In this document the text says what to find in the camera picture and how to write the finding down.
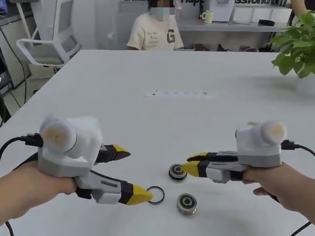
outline yellow tip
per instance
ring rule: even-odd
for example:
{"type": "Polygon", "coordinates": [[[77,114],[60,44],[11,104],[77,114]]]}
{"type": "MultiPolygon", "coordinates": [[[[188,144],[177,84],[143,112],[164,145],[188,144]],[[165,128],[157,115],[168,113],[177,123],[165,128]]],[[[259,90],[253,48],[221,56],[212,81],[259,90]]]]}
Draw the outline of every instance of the yellow tip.
{"type": "Polygon", "coordinates": [[[199,177],[198,171],[199,161],[191,161],[182,165],[182,170],[192,176],[199,177]]]}
{"type": "Polygon", "coordinates": [[[148,202],[153,198],[153,193],[148,192],[143,187],[133,184],[133,195],[127,202],[127,205],[137,205],[148,202]]]}
{"type": "Polygon", "coordinates": [[[121,146],[117,145],[117,144],[113,144],[113,147],[116,149],[117,152],[127,152],[130,153],[129,151],[127,151],[126,149],[122,148],[121,146]]]}
{"type": "Polygon", "coordinates": [[[201,152],[201,153],[194,155],[192,157],[196,157],[196,156],[204,156],[205,157],[207,154],[208,154],[207,152],[201,152]]]}

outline wall sign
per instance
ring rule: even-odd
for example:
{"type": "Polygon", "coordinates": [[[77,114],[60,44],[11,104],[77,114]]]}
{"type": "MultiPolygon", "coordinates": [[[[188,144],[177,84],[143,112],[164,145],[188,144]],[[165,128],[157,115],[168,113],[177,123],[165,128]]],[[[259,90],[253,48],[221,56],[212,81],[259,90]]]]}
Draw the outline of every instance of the wall sign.
{"type": "MultiPolygon", "coordinates": [[[[148,1],[148,0],[124,0],[124,1],[148,1]]],[[[193,6],[199,6],[200,2],[205,0],[180,0],[181,3],[191,3],[193,6]]],[[[270,4],[279,5],[280,0],[235,0],[236,4],[270,4]]]]}

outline person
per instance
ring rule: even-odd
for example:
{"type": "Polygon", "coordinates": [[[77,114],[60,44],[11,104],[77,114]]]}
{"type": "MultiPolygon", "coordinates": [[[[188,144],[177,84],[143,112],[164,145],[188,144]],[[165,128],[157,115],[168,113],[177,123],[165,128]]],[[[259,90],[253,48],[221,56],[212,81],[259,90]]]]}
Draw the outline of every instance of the person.
{"type": "Polygon", "coordinates": [[[31,208],[59,194],[75,192],[72,178],[48,176],[40,172],[37,165],[37,161],[29,162],[0,178],[0,225],[25,215],[31,208]]]}
{"type": "Polygon", "coordinates": [[[127,49],[174,51],[182,48],[173,0],[148,0],[148,4],[148,12],[140,15],[133,24],[127,49]]]}
{"type": "Polygon", "coordinates": [[[297,16],[308,12],[304,0],[291,0],[291,7],[297,16]]]}
{"type": "MultiPolygon", "coordinates": [[[[283,163],[270,169],[251,168],[244,173],[243,183],[259,183],[260,187],[253,191],[254,194],[268,196],[269,192],[278,198],[284,208],[301,213],[315,224],[315,179],[283,163]]],[[[76,184],[71,178],[57,178],[41,173],[34,161],[0,178],[0,189],[2,225],[10,219],[23,216],[31,208],[52,200],[58,194],[74,193],[76,184]]]]}

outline black letter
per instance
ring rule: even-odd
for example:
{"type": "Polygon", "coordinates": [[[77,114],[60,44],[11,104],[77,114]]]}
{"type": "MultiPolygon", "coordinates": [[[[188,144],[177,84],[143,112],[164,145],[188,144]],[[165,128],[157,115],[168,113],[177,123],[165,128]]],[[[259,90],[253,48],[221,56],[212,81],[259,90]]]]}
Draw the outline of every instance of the black letter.
{"type": "Polygon", "coordinates": [[[167,42],[168,43],[175,43],[175,34],[173,29],[169,29],[167,32],[167,42]]]}

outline white t-shirt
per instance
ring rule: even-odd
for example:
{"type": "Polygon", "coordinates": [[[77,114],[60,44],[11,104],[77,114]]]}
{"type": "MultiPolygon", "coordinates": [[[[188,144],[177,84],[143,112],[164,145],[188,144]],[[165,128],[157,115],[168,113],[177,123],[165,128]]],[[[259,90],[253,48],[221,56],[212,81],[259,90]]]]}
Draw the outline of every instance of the white t-shirt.
{"type": "Polygon", "coordinates": [[[135,20],[127,46],[145,51],[174,51],[184,45],[174,16],[160,22],[145,13],[135,20]]]}

